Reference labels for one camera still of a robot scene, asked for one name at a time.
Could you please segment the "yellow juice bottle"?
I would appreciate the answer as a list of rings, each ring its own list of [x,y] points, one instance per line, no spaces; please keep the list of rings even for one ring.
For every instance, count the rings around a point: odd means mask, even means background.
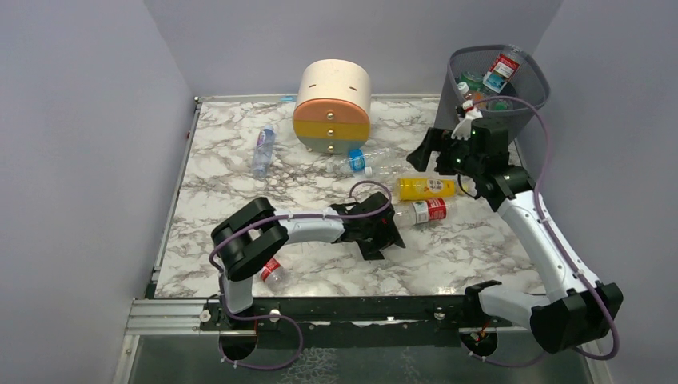
[[[456,194],[457,184],[449,179],[398,178],[394,186],[394,195],[401,201],[451,198]]]

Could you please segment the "clear bottle blue label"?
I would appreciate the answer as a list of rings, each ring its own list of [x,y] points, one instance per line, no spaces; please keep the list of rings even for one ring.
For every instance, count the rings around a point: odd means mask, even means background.
[[[325,164],[325,170],[335,174],[355,174],[364,171],[367,167],[375,167],[396,154],[389,148],[383,149],[355,149],[347,154],[331,157]]]

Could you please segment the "orange drink bottle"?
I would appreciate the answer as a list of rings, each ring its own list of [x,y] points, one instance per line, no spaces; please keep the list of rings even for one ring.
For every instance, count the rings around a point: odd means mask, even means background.
[[[457,89],[464,100],[472,102],[478,102],[490,95],[489,90],[481,82],[458,82]]]

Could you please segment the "clear bottle green white label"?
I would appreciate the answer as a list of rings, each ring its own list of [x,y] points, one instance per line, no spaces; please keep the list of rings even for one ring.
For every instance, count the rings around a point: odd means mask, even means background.
[[[499,112],[513,110],[514,105],[511,99],[508,98],[494,98],[487,104],[487,110]]]

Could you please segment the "green tinted bottle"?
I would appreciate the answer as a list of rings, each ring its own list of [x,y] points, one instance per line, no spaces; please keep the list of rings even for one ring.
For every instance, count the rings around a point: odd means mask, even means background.
[[[483,85],[483,76],[473,71],[462,72],[460,82],[465,82],[470,90],[479,90]]]

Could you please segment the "clear bottle white blue cap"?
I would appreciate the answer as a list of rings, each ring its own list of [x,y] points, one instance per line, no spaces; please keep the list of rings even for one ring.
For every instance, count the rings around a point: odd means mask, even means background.
[[[386,162],[383,164],[373,164],[363,169],[363,175],[367,178],[391,178],[399,177],[407,173],[413,173],[416,170],[408,162]]]

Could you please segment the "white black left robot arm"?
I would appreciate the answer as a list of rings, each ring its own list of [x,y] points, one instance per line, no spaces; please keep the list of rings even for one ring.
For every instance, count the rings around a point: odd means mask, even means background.
[[[304,242],[355,243],[366,261],[382,260],[383,250],[405,247],[387,195],[375,192],[362,202],[332,204],[323,210],[291,212],[255,198],[210,234],[211,261],[221,275],[222,303],[228,314],[253,305],[253,279],[286,245]]]

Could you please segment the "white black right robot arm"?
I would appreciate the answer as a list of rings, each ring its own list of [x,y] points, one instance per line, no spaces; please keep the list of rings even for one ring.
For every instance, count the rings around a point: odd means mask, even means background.
[[[431,127],[407,160],[425,171],[432,153],[437,154],[435,172],[474,181],[477,197],[518,237],[545,289],[543,296],[536,296],[498,281],[469,286],[463,314],[470,322],[503,318],[530,330],[550,354],[618,335],[614,318],[624,299],[619,286],[603,283],[576,255],[550,217],[533,178],[510,162],[504,123],[478,118],[462,136]]]

